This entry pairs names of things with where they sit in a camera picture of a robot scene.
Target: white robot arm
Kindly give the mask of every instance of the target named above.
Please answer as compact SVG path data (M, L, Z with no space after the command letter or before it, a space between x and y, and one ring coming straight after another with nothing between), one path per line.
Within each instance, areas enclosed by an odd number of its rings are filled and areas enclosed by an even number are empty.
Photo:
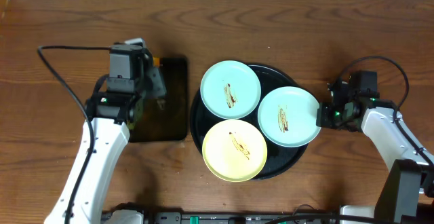
M77 157L75 158L68 181L59 197L53 211L48 215L45 224L64 223L66 208L73 190L74 184L84 163L86 154L93 153L87 165L75 196L70 223L100 223L102 205L104 204L107 189L113 175L113 170L130 138L130 131L125 123L115 124L115 120L107 118L94 118L92 126L95 134L95 147L93 152L89 149L89 128L87 123L83 125L83 136ZM136 212L137 219L143 216Z
M399 123L402 128L419 148L423 148L424 154L434 162L434 156L420 144L419 140L408 129L402 120L400 112L397 113L397 117L400 119ZM393 109L384 107L367 109L361 129L372 140L389 171L392 169L395 160L413 160L417 164L428 165L428 162L416 152L405 136L398 130L398 127L393 122Z
M50 48L110 51L110 73L96 82L85 108L43 56L41 51ZM48 69L78 101L91 123L89 125L86 120L83 125L83 136L71 173L45 224L100 224L113 170L130 139L130 129L142 117L144 100L166 94L162 75L159 68L153 66L152 54L141 38L116 43L110 48L45 46L40 47L38 53ZM105 81L107 91L101 92ZM91 138L90 127L94 138ZM118 210L106 223L142 224L143 212Z

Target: food residue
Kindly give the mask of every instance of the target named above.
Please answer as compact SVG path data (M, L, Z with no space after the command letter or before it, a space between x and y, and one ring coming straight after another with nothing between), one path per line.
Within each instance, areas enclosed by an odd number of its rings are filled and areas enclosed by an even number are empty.
M231 91L231 85L228 83L224 86L224 96L226 97L226 103L228 104L229 108L233 108L235 106L235 103L238 102L237 96L233 91Z
M232 133L229 132L229 136L231 137L232 143L235 146L235 148L242 152L244 154L244 156L250 160L250 152L247 149L247 145L237 136L236 136L236 132Z
M288 121L286 120L286 109L287 107L283 107L279 105L277 107L277 123L279 124L279 129L281 132L285 133L288 131Z

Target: wooden table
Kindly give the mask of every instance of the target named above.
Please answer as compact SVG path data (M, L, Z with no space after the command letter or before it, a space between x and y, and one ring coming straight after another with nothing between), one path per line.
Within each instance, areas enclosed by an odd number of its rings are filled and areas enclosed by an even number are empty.
M189 57L190 102L207 68L221 60L272 65L328 100L326 83L345 64L389 56L410 79L405 121L434 152L433 10L434 0L10 0L0 26L0 220L41 223L81 140L83 116L37 57L39 45L143 37L156 56ZM105 52L46 54L82 100L109 69ZM395 67L373 60L356 69L378 71L382 98L401 98ZM182 143L128 145L104 209L131 201L185 211L336 210L375 204L387 174L366 136L322 130L282 175L227 183L207 169L189 135Z

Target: black tray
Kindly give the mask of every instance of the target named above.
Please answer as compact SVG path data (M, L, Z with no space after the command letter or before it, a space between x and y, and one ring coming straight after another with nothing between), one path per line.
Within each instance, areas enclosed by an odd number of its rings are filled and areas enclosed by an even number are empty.
M261 95L258 106L256 106L249 115L241 118L241 120L251 123L260 131L258 124L258 107L262 99L276 88L284 86L294 86L299 88L299 86L285 73L272 67L263 64L248 64L248 66L252 68L259 78ZM202 102L200 90L197 91L193 104L191 105L190 129L191 136L193 137L200 154L202 154L202 143L208 130L223 120L224 119L219 118L208 111ZM282 147L271 142L263 133L262 135L267 143L267 161L265 162L264 168L253 179L269 179L285 172L287 169L291 168L298 159L300 159L301 155L307 148L307 144L294 148Z

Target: black cable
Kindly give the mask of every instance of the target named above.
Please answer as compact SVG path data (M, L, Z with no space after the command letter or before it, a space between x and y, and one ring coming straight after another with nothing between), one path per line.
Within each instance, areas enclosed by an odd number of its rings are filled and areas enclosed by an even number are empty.
M414 150L416 151L416 154L420 154L420 156L422 156L422 158L428 163L428 165L430 166L434 166L433 162L423 153L423 151L425 150L423 147L419 147L414 141L413 139L407 134L407 132L402 128L401 124L399 123L400 119L397 118L397 113L400 110L402 104L404 104L404 102L406 101L408 92L410 90L410 85L408 83L408 78L407 78L407 74L406 72L402 69L402 67L396 63L394 60L384 57L384 56L366 56L363 58L359 58L357 60L354 60L353 62L351 62L350 64L348 64L345 69L342 70L342 72L340 72L338 79L336 79L336 81L330 86L331 88L334 87L334 85L336 85L336 82L338 82L339 78L341 78L354 64L357 64L358 62L364 61L364 60L369 60L369 59L381 59L381 60L386 60L390 63L392 63L393 65L395 65L399 71L401 71L401 74L403 75L404 81L406 83L406 91L404 92L404 96L402 97L401 101L399 102L398 106L394 108L393 110L393 121L395 122L396 126L398 127L398 130L404 135L404 137L408 140L408 142L413 146Z
M69 198L68 202L68 208L65 212L65 224L69 224L70 218L73 215L72 209L74 205L74 199L77 195L78 188L80 186L80 182L83 178L84 172L86 171L86 167L89 164L90 157L92 155L92 152L94 151L95 147L95 137L94 137L94 129L92 128L92 124L90 123L89 118L86 115L86 111L84 109L83 104L81 103L80 99L75 95L73 90L68 86L68 84L63 80L63 78L54 70L54 68L48 63L48 61L45 59L44 55L42 54L42 50L44 49L66 49L66 50L111 50L111 48L99 48L99 47L73 47L73 46L65 46L65 45L50 45L50 46L40 46L38 47L38 55L42 59L42 62L44 65L51 71L51 73L54 75L54 77L66 88L68 93L73 97L74 101L77 103L77 105L80 108L80 111L82 112L86 122L87 126L89 127L89 135L90 135L90 144L89 149L87 150L87 155L84 160L83 166L81 167L79 176L77 177L77 181L75 182L73 191L71 192L71 196Z
M297 214L297 211L302 208L302 207L310 207L312 210L314 210L315 208L313 208L311 205L309 204L301 204L299 205L292 213L292 216L295 217L295 215Z
M265 224L280 224L285 221L299 221L299 220L343 220L343 221L356 221L361 223L372 223L372 224L395 224L389 221L376 220L370 217L357 217L345 214L304 214L298 216L282 217L269 221Z
M100 91L102 85L104 85L104 82L106 81L106 79L109 77L110 77L109 74L105 74L105 75L101 76L98 79L98 81L96 81L95 86L94 86L94 92L92 94L97 94Z

